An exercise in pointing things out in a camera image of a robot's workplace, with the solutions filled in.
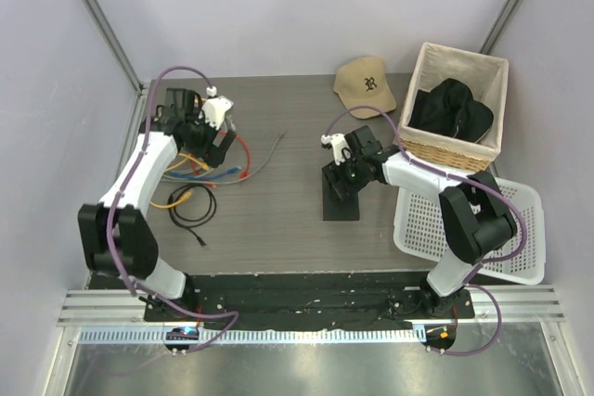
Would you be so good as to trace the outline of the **black network switch box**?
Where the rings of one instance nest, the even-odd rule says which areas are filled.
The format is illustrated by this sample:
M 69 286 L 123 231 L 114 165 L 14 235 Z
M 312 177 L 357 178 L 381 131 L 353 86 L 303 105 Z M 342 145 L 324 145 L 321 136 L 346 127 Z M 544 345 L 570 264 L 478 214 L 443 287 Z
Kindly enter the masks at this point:
M 357 222 L 360 220 L 358 196 L 340 200 L 326 172 L 322 171 L 322 220 L 325 222 Z

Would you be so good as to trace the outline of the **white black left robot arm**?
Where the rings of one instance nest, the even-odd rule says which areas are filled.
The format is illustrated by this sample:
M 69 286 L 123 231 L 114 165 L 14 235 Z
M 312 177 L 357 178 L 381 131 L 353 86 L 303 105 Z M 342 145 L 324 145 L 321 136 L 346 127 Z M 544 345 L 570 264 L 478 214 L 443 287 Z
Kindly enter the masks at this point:
M 216 168 L 225 160 L 236 131 L 230 99 L 203 99 L 183 88 L 167 94 L 171 104 L 157 106 L 142 121 L 119 177 L 98 203 L 79 209 L 77 221 L 90 271 L 118 277 L 131 290 L 163 296 L 166 311 L 186 321 L 198 308 L 194 287 L 187 274 L 161 258 L 146 215 L 157 185 L 181 152 Z

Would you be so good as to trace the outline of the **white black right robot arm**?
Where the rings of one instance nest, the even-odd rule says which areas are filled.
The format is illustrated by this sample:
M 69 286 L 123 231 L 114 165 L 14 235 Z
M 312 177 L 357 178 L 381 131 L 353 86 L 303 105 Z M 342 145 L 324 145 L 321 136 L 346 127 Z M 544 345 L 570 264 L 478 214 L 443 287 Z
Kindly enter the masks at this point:
M 421 280 L 419 294 L 420 310 L 431 317 L 448 314 L 479 262 L 517 234 L 510 203 L 489 172 L 439 168 L 398 145 L 383 146 L 367 126 L 324 134 L 320 142 L 333 157 L 321 170 L 323 220 L 359 220 L 358 194 L 373 182 L 407 190 L 439 207 L 448 250 Z

